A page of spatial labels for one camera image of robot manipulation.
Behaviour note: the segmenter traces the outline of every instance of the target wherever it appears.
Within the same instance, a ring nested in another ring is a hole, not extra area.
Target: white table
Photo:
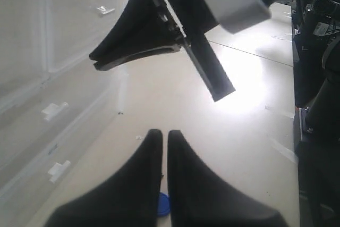
[[[273,8],[274,17],[287,22],[272,19],[249,29],[249,34],[235,36],[220,28],[208,33],[209,40],[218,43],[211,45],[236,88],[217,103],[184,51],[129,63],[124,115],[107,127],[57,184],[28,226],[42,226],[57,206],[102,183],[140,145],[136,136],[158,128],[164,134],[161,191],[167,192],[167,133],[180,129],[203,161],[225,181],[278,209],[289,226],[298,227],[298,170],[291,152],[292,45],[286,35],[290,21],[280,16],[288,16],[287,7]],[[272,40],[258,38],[250,47],[247,40],[253,38],[250,33],[254,31]],[[170,225],[170,217],[159,220],[159,226]]]

